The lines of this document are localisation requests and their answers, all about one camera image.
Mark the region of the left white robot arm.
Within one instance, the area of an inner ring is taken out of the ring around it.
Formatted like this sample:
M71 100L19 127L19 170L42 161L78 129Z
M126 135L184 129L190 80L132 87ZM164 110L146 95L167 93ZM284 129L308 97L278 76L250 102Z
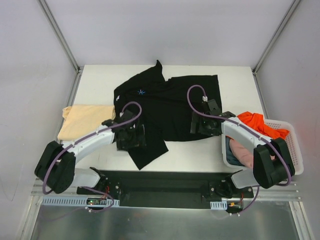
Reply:
M70 187L79 187L89 188L96 195L102 194L107 187L107 177L95 167L77 168L76 165L89 154L113 143L119 151L145 147L144 124L138 120L117 123L109 119L76 140L48 143L34 170L42 180L42 192L45 195L61 194Z

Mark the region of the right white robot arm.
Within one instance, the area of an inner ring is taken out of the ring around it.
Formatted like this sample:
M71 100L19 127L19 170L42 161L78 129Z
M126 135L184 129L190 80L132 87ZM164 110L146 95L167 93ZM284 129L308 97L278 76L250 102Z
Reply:
M228 136L253 155L252 169L233 173L225 184L225 192L237 197L246 187L287 186L295 175L295 168L287 143L282 138L266 137L244 124L233 113L209 115L194 110L190 132L207 136Z

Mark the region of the black t shirt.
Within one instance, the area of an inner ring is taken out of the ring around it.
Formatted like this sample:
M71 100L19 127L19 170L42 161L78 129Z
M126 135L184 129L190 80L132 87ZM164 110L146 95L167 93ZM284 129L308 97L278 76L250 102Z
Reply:
M168 152L166 142L189 142L206 139L201 133L190 132L193 106L201 109L203 95L214 99L222 107L217 75L187 75L165 80L163 66L155 66L138 73L114 90L113 105L119 115L128 102L134 114L140 114L144 125L145 147L134 147L128 154L139 170Z

